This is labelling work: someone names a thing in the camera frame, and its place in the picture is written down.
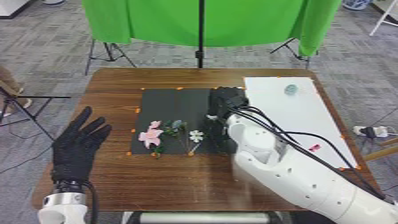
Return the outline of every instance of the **pink flower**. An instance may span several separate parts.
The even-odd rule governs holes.
[[[162,124],[162,121],[154,121],[154,122],[152,122],[150,129],[157,129],[159,126],[161,126],[161,124]]]
[[[161,145],[161,134],[164,133],[162,130],[157,130],[157,129],[148,129],[148,132],[141,132],[141,137],[139,137],[139,141],[145,142],[147,144],[147,148],[150,149],[152,147],[152,144],[155,144],[157,146]]]

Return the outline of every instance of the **gray floor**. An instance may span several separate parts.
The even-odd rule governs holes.
[[[67,95],[49,107],[42,122],[58,135],[68,124],[75,105],[84,94],[91,77],[84,77],[91,31],[81,1],[70,0],[61,7],[35,3],[15,20],[0,20],[0,64],[11,69],[26,85],[26,94]],[[340,10],[321,56],[314,59],[317,72],[347,127],[370,125],[398,106],[398,28],[383,26],[376,37],[369,36],[381,14]],[[223,68],[303,68],[290,52],[269,54],[278,44],[219,48],[209,50],[207,67]],[[196,49],[182,46],[136,41],[123,49],[139,67],[194,67]],[[93,71],[102,66],[129,66],[95,62]],[[398,129],[398,112],[379,125]],[[27,140],[38,130],[17,125],[0,129],[0,171],[33,158],[47,149],[45,136]],[[379,148],[372,144],[363,154]],[[35,186],[52,158],[49,152],[19,169],[0,174],[0,222],[4,224],[38,223],[31,206]],[[398,184],[398,156],[369,163],[383,189]],[[398,198],[398,188],[386,192]],[[104,215],[102,223],[116,223],[118,214]]]

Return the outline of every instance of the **artificial flower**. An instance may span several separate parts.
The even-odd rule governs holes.
[[[191,140],[200,143],[203,141],[203,132],[198,130],[191,131]]]
[[[177,121],[173,122],[171,128],[173,128],[173,129],[178,129],[178,128],[182,127],[182,125],[184,125],[184,121],[182,121],[182,120],[177,120]]]
[[[162,130],[157,130],[157,129],[148,129],[148,132],[141,132],[141,137],[139,137],[139,141],[145,142],[147,144],[147,148],[150,149],[152,147],[152,144],[155,144],[157,146],[161,145],[161,134],[164,133]]]
[[[150,129],[157,129],[159,126],[161,126],[161,124],[162,124],[162,121],[154,121],[154,122],[152,122]]]

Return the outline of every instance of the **wooden table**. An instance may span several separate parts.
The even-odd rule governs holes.
[[[97,155],[91,181],[100,194],[102,211],[299,211],[266,188],[235,181],[226,155],[129,156],[143,88],[212,88],[244,86],[246,76],[312,77],[347,143],[377,187],[367,163],[349,136],[338,112],[315,74],[301,69],[102,69],[93,77],[79,113],[86,106],[107,117],[113,135]],[[35,206],[52,190],[49,165],[35,193]]]

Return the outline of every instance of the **black mat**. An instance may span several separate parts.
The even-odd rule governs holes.
[[[150,89],[143,93],[143,105],[139,120],[136,123],[136,134],[132,141],[132,153],[150,154],[150,150],[145,146],[145,142],[139,141],[141,132],[148,131],[148,127],[154,121],[182,120],[187,122],[187,131],[180,132],[180,138],[162,134],[164,153],[186,154],[187,153],[187,136],[189,132],[200,130],[207,133],[209,137],[196,150],[198,153],[232,153],[237,149],[234,141],[216,141],[212,131],[216,130],[216,122],[207,119],[209,113],[209,94],[210,89]]]

